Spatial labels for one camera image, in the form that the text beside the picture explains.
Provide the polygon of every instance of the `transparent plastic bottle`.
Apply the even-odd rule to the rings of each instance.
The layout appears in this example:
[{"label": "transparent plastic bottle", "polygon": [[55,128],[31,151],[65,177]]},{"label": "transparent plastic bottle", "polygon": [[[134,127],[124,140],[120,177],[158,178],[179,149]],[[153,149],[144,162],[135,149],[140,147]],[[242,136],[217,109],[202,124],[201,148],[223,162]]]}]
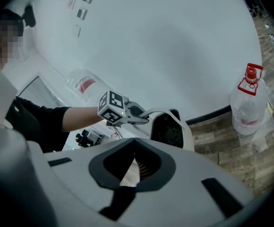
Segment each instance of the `transparent plastic bottle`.
[{"label": "transparent plastic bottle", "polygon": [[86,69],[71,71],[67,78],[66,88],[87,107],[98,106],[100,97],[111,89]]},{"label": "transparent plastic bottle", "polygon": [[262,73],[262,66],[249,63],[245,77],[231,93],[232,125],[242,135],[256,132],[264,118],[269,89]]}]

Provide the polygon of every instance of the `red bottle cap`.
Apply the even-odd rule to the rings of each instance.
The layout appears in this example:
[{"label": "red bottle cap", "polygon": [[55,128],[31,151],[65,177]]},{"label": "red bottle cap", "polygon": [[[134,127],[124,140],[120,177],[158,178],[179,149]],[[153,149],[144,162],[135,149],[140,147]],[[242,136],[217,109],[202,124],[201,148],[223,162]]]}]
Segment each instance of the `red bottle cap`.
[{"label": "red bottle cap", "polygon": [[246,68],[246,77],[248,79],[256,79],[257,78],[257,70],[254,67]]}]

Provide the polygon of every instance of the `black slot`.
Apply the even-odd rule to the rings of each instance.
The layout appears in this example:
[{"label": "black slot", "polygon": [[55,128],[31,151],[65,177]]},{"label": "black slot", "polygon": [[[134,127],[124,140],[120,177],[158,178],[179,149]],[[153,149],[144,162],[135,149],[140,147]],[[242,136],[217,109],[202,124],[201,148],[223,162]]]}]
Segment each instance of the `black slot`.
[{"label": "black slot", "polygon": [[[180,120],[177,110],[170,110]],[[151,140],[183,148],[182,127],[168,114],[162,114],[153,121]]]},{"label": "black slot", "polygon": [[215,178],[205,179],[202,184],[227,218],[243,208]]},{"label": "black slot", "polygon": [[50,166],[58,166],[58,165],[61,165],[61,164],[64,164],[64,163],[67,163],[67,162],[70,162],[70,161],[72,161],[70,158],[65,157],[65,158],[62,158],[62,159],[48,161],[48,163],[49,163]]}]

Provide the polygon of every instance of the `black shirt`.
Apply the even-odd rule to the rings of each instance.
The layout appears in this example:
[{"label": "black shirt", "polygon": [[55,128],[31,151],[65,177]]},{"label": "black shirt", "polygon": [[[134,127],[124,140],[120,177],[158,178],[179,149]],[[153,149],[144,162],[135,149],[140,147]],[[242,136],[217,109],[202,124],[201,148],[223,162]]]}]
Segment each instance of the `black shirt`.
[{"label": "black shirt", "polygon": [[35,141],[42,151],[61,151],[69,133],[61,132],[63,115],[68,107],[46,108],[16,97],[6,116],[13,129],[26,140]]}]

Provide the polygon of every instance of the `person's arm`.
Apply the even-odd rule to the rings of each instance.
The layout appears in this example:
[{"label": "person's arm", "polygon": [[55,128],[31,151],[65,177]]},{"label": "person's arm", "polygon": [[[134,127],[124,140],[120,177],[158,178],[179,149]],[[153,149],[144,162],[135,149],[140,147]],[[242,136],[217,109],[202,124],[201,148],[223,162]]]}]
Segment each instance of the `person's arm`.
[{"label": "person's arm", "polygon": [[69,108],[62,119],[62,132],[70,132],[85,128],[101,120],[97,116],[97,107],[72,107]]},{"label": "person's arm", "polygon": [[97,116],[97,107],[46,108],[20,97],[17,100],[38,120],[44,131],[51,133],[75,131],[103,120]]}]

